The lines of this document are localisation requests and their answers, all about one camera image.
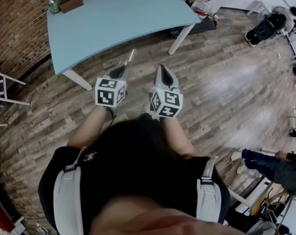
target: blue jeans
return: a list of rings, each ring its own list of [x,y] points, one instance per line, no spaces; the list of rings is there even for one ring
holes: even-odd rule
[[[274,173],[280,162],[279,159],[247,149],[242,150],[242,158],[245,159],[245,165],[248,169],[255,169],[261,175],[263,175],[270,181],[273,181]]]

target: light blue table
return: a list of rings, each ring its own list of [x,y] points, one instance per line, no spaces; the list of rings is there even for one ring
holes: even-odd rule
[[[125,41],[156,31],[188,25],[169,53],[200,20],[184,0],[83,0],[66,14],[48,11],[48,34],[54,71],[87,90],[92,86],[71,68]]]

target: shirt logo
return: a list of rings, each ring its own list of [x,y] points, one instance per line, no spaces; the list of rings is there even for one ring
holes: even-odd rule
[[[90,161],[94,158],[94,155],[97,154],[97,152],[94,152],[94,153],[91,153],[91,154],[88,154],[85,156],[85,159],[84,161]]]

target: person in blue jeans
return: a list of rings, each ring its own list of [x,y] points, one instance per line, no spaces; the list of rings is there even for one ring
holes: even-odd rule
[[[277,152],[275,156],[268,156],[248,149],[239,149],[231,156],[235,161],[242,158],[242,163],[237,169],[241,174],[248,169],[255,169],[270,181],[281,184],[284,191],[270,199],[290,194],[296,196],[296,154]]]

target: black and white marker cube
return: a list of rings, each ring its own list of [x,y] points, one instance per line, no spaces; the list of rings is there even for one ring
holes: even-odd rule
[[[96,105],[117,107],[125,98],[126,81],[99,77],[96,82]]]
[[[151,97],[154,111],[161,117],[175,118],[183,107],[183,95],[155,88]]]

